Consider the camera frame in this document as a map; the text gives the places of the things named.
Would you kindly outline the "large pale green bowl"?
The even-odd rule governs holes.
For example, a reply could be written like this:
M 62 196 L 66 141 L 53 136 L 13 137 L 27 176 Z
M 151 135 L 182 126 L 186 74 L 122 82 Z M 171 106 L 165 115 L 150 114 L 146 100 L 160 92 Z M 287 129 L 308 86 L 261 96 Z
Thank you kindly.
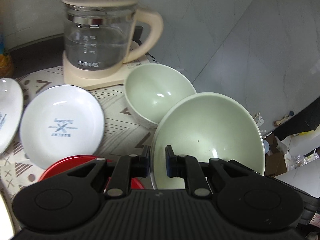
M 219 93 L 197 93 L 172 107 L 158 125 L 151 145 L 154 189 L 183 189 L 181 178 L 169 178 L 165 147 L 200 162 L 210 158 L 236 160 L 263 175 L 265 151 L 260 130 L 237 101 Z

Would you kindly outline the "small pale green bowl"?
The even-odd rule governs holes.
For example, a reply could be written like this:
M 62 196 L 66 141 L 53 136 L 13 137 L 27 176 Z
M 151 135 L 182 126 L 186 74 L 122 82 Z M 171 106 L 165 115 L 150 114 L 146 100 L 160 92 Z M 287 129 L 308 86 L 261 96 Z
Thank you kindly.
M 156 129 L 179 101 L 196 94 L 191 82 L 177 70 L 156 63 L 136 67 L 124 82 L 129 113 L 147 129 Z

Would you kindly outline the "white plate with logo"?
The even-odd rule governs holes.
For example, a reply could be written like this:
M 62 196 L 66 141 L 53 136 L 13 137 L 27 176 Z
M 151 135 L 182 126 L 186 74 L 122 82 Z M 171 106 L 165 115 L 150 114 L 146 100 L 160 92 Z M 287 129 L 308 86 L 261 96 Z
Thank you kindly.
M 20 139 L 29 160 L 47 169 L 73 155 L 93 155 L 103 139 L 105 119 L 98 100 L 73 85 L 51 87 L 26 107 Z

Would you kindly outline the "patterned table cloth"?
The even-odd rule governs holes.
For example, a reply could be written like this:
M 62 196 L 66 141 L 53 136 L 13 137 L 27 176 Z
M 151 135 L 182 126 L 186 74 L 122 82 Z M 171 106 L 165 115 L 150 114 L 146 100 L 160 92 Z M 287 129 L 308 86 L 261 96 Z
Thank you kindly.
M 61 66 L 39 70 L 16 78 L 27 105 L 44 90 L 64 83 Z M 104 137 L 95 153 L 106 159 L 117 160 L 122 155 L 140 154 L 152 141 L 153 131 L 140 126 L 129 113 L 122 86 L 91 91 L 99 101 L 105 115 Z M 37 182 L 44 169 L 33 164 L 16 135 L 1 156 L 1 194 L 7 205 L 24 187 Z

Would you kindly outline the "red plate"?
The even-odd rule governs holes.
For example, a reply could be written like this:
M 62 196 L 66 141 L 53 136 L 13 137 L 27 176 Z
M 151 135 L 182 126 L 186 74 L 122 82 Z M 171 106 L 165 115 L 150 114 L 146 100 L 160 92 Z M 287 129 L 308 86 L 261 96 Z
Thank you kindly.
M 94 159 L 98 159 L 98 157 L 93 155 L 74 155 L 74 156 L 63 158 L 53 163 L 50 167 L 48 167 L 40 176 L 40 178 L 38 179 L 38 182 L 48 179 L 52 176 L 58 175 L 60 173 L 63 173 L 65 171 L 68 171 L 72 168 L 85 164 Z M 119 160 L 115 161 L 115 160 L 107 159 L 106 161 L 116 166 Z M 132 178 L 131 189 L 144 190 L 145 187 L 137 178 Z

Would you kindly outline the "cardboard box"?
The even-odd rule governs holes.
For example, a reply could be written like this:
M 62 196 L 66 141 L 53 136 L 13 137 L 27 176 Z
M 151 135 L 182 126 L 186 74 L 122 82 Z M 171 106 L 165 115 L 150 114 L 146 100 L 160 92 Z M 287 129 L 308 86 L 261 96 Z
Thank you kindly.
M 265 176 L 276 177 L 286 173 L 287 166 L 284 155 L 287 153 L 287 146 L 273 134 L 269 135 L 265 140 L 269 145 L 265 158 Z

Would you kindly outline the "cream kettle base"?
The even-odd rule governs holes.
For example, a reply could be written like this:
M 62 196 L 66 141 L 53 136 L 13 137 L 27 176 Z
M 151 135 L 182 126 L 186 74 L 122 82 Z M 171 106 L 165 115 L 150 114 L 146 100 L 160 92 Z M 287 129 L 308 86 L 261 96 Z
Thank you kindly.
M 148 41 L 71 45 L 62 55 L 64 81 L 86 90 L 121 85 L 153 46 Z

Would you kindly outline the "orange juice bottle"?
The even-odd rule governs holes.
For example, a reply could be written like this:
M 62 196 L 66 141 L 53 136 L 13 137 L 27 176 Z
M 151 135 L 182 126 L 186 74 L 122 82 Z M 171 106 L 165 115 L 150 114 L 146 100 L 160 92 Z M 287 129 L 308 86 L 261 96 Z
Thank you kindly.
M 12 77 L 14 65 L 10 54 L 6 51 L 3 31 L 1 30 L 0 77 Z

